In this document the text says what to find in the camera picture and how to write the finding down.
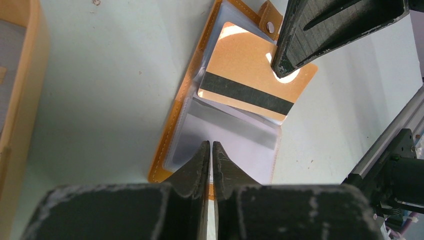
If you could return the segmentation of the beige oval plastic tray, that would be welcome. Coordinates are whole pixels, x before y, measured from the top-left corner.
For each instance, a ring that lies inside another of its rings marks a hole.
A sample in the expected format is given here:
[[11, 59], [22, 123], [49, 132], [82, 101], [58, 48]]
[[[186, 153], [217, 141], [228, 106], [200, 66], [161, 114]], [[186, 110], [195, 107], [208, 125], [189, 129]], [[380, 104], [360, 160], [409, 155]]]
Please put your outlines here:
[[50, 52], [50, 34], [38, 0], [2, 0], [0, 18], [26, 29], [5, 123], [0, 135], [0, 238], [9, 239]]

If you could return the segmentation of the gold card with black stripe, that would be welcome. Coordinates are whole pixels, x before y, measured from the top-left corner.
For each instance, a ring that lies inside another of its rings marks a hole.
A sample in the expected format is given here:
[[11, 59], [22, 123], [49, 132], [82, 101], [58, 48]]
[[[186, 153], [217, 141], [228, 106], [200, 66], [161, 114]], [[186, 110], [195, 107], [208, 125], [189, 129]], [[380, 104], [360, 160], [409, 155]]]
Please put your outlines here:
[[225, 22], [197, 95], [276, 121], [283, 121], [318, 71], [312, 63], [279, 78], [271, 68], [277, 46]]

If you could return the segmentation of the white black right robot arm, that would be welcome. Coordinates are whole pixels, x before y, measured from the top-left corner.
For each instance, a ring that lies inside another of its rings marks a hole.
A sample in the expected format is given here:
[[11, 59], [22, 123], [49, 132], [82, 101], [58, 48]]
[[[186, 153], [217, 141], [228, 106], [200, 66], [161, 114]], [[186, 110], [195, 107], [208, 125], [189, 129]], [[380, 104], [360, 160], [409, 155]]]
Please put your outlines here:
[[[271, 67], [287, 77], [311, 61], [388, 27], [411, 11], [423, 12], [421, 0], [290, 0]], [[344, 183], [357, 187], [376, 213], [424, 211], [424, 162], [415, 136], [424, 130], [424, 90], [420, 88]]]

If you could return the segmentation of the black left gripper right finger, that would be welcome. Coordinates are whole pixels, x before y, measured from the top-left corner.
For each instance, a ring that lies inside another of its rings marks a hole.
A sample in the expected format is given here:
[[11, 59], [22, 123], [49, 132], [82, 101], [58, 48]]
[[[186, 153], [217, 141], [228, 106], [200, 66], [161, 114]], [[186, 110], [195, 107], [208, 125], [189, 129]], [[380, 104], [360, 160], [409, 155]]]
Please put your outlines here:
[[219, 240], [381, 240], [361, 191], [349, 184], [262, 185], [212, 145]]

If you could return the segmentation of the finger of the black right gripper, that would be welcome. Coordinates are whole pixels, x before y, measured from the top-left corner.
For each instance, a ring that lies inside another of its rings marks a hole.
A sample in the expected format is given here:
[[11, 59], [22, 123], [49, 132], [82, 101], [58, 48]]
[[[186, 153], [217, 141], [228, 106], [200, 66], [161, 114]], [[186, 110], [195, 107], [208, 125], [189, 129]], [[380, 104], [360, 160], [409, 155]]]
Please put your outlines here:
[[279, 78], [286, 77], [410, 11], [409, 0], [289, 0], [271, 67]]

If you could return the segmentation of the orange leather card holder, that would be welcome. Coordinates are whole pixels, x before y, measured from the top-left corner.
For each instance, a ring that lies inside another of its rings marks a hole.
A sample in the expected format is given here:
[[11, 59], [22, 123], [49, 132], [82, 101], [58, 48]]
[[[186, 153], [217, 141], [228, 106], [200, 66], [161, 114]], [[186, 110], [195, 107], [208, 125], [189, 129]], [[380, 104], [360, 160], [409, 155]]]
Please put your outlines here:
[[203, 141], [220, 142], [230, 159], [261, 184], [270, 184], [281, 138], [281, 122], [202, 99], [198, 87], [225, 22], [233, 22], [265, 37], [258, 28], [260, 16], [241, 0], [216, 0], [178, 93], [148, 173], [148, 181], [160, 183], [180, 169]]

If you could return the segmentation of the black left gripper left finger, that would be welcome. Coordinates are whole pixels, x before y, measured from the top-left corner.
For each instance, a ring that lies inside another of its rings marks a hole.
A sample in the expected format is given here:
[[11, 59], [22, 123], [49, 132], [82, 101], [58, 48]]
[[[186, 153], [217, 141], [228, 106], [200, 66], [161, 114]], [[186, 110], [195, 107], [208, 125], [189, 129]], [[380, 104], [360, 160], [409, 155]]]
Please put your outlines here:
[[209, 141], [161, 183], [68, 185], [37, 205], [23, 240], [204, 240]]

